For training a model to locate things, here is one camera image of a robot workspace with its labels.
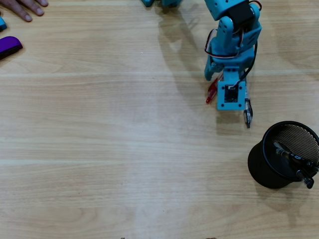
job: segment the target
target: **black mesh pen holder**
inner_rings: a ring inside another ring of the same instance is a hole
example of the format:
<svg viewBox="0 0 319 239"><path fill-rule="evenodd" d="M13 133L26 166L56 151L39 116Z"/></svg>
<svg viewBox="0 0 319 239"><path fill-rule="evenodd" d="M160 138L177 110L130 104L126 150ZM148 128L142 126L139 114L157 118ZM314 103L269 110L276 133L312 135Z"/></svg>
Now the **black mesh pen holder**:
<svg viewBox="0 0 319 239"><path fill-rule="evenodd" d="M248 156L252 177L267 188L303 181L308 188L319 167L319 138L307 126L284 121L270 127Z"/></svg>

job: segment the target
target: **wood grain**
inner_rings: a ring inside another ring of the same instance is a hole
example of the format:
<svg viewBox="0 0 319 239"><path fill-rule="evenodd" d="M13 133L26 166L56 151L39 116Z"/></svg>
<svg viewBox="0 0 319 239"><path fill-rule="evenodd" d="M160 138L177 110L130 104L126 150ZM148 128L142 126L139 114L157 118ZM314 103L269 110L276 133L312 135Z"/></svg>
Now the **wood grain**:
<svg viewBox="0 0 319 239"><path fill-rule="evenodd" d="M319 184L257 184L268 127L319 132L319 2L263 0L254 107L207 106L204 0L51 0L0 62L1 239L317 239Z"/></svg>

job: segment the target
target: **small black component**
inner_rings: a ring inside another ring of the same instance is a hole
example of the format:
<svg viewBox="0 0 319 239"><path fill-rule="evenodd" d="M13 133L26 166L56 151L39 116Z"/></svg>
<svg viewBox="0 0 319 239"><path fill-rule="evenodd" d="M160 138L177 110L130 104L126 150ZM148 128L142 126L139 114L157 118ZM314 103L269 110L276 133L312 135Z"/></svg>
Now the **small black component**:
<svg viewBox="0 0 319 239"><path fill-rule="evenodd" d="M238 102L238 85L225 87L225 103Z"/></svg>
<svg viewBox="0 0 319 239"><path fill-rule="evenodd" d="M0 54L0 60L3 60L4 58L10 56L10 55L13 55L15 53L17 53L21 48L19 47L13 47L13 48L10 48L6 51L3 51L1 54Z"/></svg>
<svg viewBox="0 0 319 239"><path fill-rule="evenodd" d="M255 16L249 6L249 1L244 1L231 7L226 15L233 21L234 32L239 28L249 31L253 27Z"/></svg>

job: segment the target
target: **black cable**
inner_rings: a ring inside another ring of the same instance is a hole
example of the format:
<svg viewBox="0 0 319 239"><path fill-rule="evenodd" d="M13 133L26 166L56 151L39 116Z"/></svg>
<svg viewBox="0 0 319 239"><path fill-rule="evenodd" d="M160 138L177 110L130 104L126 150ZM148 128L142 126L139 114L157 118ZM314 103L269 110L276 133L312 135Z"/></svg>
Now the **black cable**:
<svg viewBox="0 0 319 239"><path fill-rule="evenodd" d="M240 81L244 80L247 77L247 75L249 74L249 72L251 71L251 69L253 69L253 66L254 66L255 60L256 60L256 56L257 56L257 48L258 48L258 42L256 42L256 44L255 44L255 50L254 50L255 56L254 56L253 62L251 63L248 70L240 77Z"/></svg>
<svg viewBox="0 0 319 239"><path fill-rule="evenodd" d="M215 54L212 54L212 53L210 53L210 52L208 51L208 47L210 46L210 45L209 45L209 43L210 43L210 37L211 37L211 35L212 35L212 33L213 33L214 31L217 31L217 29L212 29L212 30L210 31L209 35L208 35L208 39L207 39L206 46L205 46L205 52L206 52L208 55L210 55L211 57L221 58L221 59L231 59L231 58L237 57L237 56L239 55L239 51L237 52L236 55L228 55L228 56L227 56L227 55L215 55ZM241 44L243 43L243 40L244 40L244 30L242 30L242 33L241 33L241 35L240 35L240 41L239 41L238 47L241 46Z"/></svg>
<svg viewBox="0 0 319 239"><path fill-rule="evenodd" d="M253 113L253 108L252 108L251 103L250 103L250 99L248 100L248 103L249 103L250 114L251 114L251 118L252 118L254 116L254 113Z"/></svg>

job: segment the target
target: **blue robotic arm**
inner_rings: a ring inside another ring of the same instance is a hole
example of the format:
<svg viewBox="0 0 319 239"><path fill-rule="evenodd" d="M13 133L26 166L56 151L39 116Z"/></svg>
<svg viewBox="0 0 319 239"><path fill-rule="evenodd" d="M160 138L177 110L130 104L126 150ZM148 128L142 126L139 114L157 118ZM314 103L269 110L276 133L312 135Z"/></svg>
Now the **blue robotic arm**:
<svg viewBox="0 0 319 239"><path fill-rule="evenodd" d="M223 70L224 81L218 83L217 108L245 110L246 76L256 58L262 30L261 9L248 0L205 1L214 20L219 20L217 35L212 39L209 36L205 49L208 54L205 77L210 81L215 72Z"/></svg>

